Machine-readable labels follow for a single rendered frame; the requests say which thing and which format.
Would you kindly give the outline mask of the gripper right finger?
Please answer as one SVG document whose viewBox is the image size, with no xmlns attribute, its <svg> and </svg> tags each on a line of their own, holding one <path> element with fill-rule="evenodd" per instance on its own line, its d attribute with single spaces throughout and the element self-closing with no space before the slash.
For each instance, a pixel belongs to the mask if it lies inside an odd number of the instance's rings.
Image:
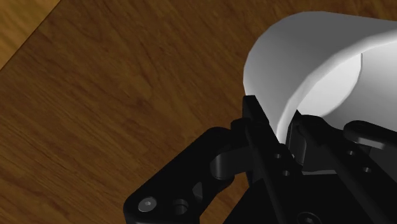
<svg viewBox="0 0 397 224">
<path fill-rule="evenodd" d="M 336 129 L 296 112 L 287 145 L 303 171 L 334 170 L 373 224 L 397 224 L 397 180 L 370 156 L 375 148 L 397 163 L 397 132 L 361 120 Z"/>
</svg>

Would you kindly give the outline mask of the white cup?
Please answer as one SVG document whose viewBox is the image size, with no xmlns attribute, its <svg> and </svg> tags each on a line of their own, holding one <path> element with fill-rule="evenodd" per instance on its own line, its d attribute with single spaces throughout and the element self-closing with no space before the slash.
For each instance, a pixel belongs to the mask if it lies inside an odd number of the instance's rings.
<svg viewBox="0 0 397 224">
<path fill-rule="evenodd" d="M 363 120 L 397 132 L 397 21 L 326 11 L 288 16 L 253 45 L 243 84 L 302 165 L 308 147 L 288 129 L 296 112 L 337 129 Z"/>
</svg>

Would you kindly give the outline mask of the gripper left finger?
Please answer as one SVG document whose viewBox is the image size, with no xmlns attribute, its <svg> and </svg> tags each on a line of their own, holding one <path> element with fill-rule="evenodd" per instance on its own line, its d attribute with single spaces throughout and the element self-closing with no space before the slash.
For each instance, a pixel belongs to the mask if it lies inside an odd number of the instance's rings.
<svg viewBox="0 0 397 224">
<path fill-rule="evenodd" d="M 253 95 L 243 98 L 240 119 L 205 131 L 126 199 L 126 224 L 200 224 L 240 173 L 249 188 L 224 224 L 296 224 L 300 168 Z"/>
</svg>

